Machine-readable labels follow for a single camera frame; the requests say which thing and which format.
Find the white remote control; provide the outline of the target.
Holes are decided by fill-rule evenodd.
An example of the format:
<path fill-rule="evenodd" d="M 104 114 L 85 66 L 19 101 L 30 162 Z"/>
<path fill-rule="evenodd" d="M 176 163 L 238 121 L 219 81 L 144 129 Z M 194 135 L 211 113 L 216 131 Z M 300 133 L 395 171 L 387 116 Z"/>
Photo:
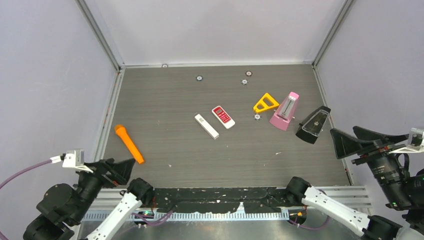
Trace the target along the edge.
<path fill-rule="evenodd" d="M 220 105 L 214 107 L 211 112 L 227 130 L 236 124 L 236 122 Z"/>

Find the slim white black remote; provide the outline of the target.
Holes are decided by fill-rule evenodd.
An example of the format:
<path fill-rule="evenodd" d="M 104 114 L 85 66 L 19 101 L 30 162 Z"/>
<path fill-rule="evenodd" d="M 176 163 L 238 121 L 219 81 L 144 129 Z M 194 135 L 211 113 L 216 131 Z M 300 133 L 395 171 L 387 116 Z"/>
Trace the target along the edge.
<path fill-rule="evenodd" d="M 219 137 L 219 133 L 207 122 L 207 120 L 200 114 L 196 114 L 194 119 L 197 123 L 214 139 Z"/>

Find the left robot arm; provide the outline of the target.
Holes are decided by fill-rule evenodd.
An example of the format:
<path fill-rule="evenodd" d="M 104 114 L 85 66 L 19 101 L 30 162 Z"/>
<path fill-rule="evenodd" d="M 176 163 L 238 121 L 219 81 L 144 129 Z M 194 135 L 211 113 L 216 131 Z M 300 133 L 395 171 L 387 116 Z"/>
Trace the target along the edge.
<path fill-rule="evenodd" d="M 142 178 L 130 179 L 135 159 L 115 162 L 113 158 L 88 163 L 88 171 L 79 171 L 78 183 L 50 187 L 36 208 L 40 215 L 26 228 L 25 240 L 69 240 L 70 228 L 80 225 L 101 189 L 127 185 L 121 200 L 108 217 L 86 239 L 110 240 L 129 216 L 139 207 L 153 202 L 153 186 Z"/>

